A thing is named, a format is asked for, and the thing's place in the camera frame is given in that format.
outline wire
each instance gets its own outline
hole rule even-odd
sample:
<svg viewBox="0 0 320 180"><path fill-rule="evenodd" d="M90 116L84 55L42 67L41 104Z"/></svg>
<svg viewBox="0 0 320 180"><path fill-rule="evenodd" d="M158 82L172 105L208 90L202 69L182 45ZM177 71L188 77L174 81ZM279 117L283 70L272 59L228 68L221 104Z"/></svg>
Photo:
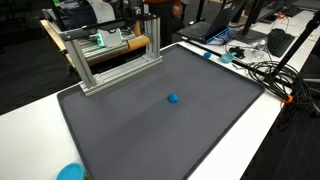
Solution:
<svg viewBox="0 0 320 180"><path fill-rule="evenodd" d="M228 53L228 48L227 48L227 44L224 44L224 50L226 51L226 53Z"/></svg>
<svg viewBox="0 0 320 180"><path fill-rule="evenodd" d="M264 85L285 104L281 116L276 121L276 126L283 131L290 126L298 110L312 112L314 106L309 87L300 77L299 72L290 65L286 65L279 71L276 68L278 64L279 62L272 61L270 56L270 61L254 62L247 65L255 69L248 71L249 76ZM264 71L265 75L258 75L257 70Z"/></svg>
<svg viewBox="0 0 320 180"><path fill-rule="evenodd" d="M267 46L267 45L265 46L265 49L266 49L266 50L265 50L265 52L269 55L269 59L270 59L270 61L271 61L271 62L273 62L273 61L272 61L272 57L271 57L271 52L269 51L269 49L268 49L268 46Z"/></svg>
<svg viewBox="0 0 320 180"><path fill-rule="evenodd" d="M273 29L274 25L276 24L276 21L277 21L277 20L274 20L274 21L273 21L273 24L272 24L272 26L271 26L271 30Z"/></svg>
<svg viewBox="0 0 320 180"><path fill-rule="evenodd" d="M288 26L289 26L289 23L290 23L289 17L287 17L287 20L288 20L288 23L287 23L287 27L286 27L286 33L287 33L287 31L288 31Z"/></svg>

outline gray tray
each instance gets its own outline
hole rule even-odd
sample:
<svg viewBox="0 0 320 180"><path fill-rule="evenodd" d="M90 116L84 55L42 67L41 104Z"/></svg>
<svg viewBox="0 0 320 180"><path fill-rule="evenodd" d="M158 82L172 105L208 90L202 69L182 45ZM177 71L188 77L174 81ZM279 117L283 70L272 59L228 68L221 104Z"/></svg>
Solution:
<svg viewBox="0 0 320 180"><path fill-rule="evenodd" d="M90 179L186 179L264 92L182 46L162 55L163 63L92 97L79 87L58 94ZM168 102L171 93L178 103Z"/></svg>

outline black cable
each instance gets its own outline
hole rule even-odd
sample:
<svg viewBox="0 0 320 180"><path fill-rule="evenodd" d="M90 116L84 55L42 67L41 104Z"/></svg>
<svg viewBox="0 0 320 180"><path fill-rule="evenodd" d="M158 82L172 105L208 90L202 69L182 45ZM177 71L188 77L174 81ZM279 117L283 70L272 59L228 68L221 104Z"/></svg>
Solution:
<svg viewBox="0 0 320 180"><path fill-rule="evenodd" d="M270 61L249 63L248 65L256 71L264 70L265 76L258 75L256 71L248 71L248 74L252 79L263 84L266 89L284 101L285 106L276 121L276 126L283 131L290 126L298 110L312 112L314 106L309 87L300 77L299 72L290 65L286 65L281 71L277 71L278 64L279 62L273 62L271 59ZM275 77L272 76L274 70L277 71L275 77L279 78L281 83L277 83ZM284 85L285 82L291 85L288 87L292 91L291 94L287 92Z"/></svg>

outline monitor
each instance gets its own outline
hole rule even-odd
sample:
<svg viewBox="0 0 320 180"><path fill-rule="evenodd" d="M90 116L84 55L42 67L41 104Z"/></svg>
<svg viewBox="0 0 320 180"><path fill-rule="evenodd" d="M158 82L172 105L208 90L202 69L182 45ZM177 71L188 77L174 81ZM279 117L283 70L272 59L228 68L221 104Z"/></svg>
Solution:
<svg viewBox="0 0 320 180"><path fill-rule="evenodd" d="M250 28L252 24L279 10L279 8L270 8L275 3L277 3L276 0L254 0L246 24L244 28L237 33L235 39L250 44L266 38L266 34L254 31Z"/></svg>
<svg viewBox="0 0 320 180"><path fill-rule="evenodd" d="M281 8L285 5L291 5L292 3L296 2L297 0L273 0L274 2L269 5L269 8Z"/></svg>
<svg viewBox="0 0 320 180"><path fill-rule="evenodd" d="M279 8L282 7L283 4L286 2L286 0L267 0L267 2L265 4L267 4L267 8L268 9L275 9L275 8Z"/></svg>

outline desk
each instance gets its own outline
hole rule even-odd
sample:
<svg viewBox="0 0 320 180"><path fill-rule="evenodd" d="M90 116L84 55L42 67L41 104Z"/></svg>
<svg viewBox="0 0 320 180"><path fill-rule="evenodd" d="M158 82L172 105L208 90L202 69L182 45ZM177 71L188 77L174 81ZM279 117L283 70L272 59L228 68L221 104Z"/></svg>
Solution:
<svg viewBox="0 0 320 180"><path fill-rule="evenodd" d="M310 19L312 13L303 12L299 17ZM307 21L300 23L303 24L292 31L301 33ZM255 29L267 32L266 27L270 30L271 25L259 23ZM204 53L185 42L179 44L201 55ZM289 64L300 70L314 45L314 41L307 40ZM223 47L207 47L223 52ZM244 70L236 70L231 64L222 64L218 57L210 60L246 75ZM0 116L0 179L54 180L65 165L81 163L56 95ZM266 91L222 138L190 179L239 179L280 110L280 101Z"/></svg>

